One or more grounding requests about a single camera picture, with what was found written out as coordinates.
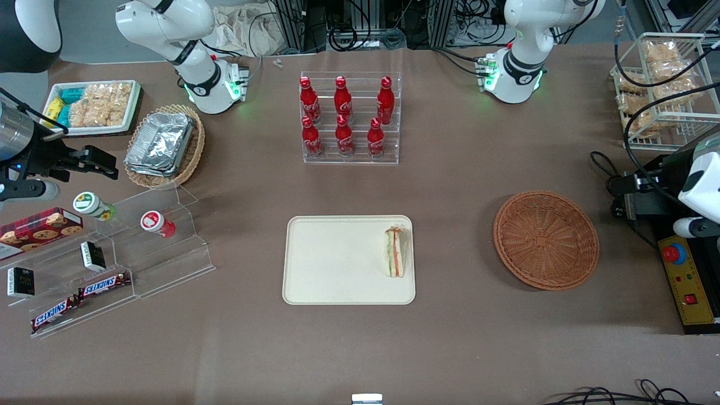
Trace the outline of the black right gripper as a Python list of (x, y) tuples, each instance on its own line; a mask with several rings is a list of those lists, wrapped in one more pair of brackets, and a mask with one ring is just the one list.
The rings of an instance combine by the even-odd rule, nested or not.
[(118, 159), (96, 146), (86, 145), (83, 151), (70, 151), (64, 144), (63, 132), (3, 132), (2, 184), (9, 185), (33, 176), (47, 176), (69, 182), (70, 172), (89, 171), (117, 180)]

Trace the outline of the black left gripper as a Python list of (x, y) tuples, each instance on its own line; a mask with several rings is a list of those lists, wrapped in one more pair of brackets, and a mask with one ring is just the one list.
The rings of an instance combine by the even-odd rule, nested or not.
[(679, 218), (687, 214), (687, 206), (679, 201), (687, 179), (687, 155), (659, 155), (642, 168), (637, 169), (638, 186), (636, 175), (615, 175), (607, 180), (607, 192), (615, 196), (612, 216), (636, 221), (637, 216)]

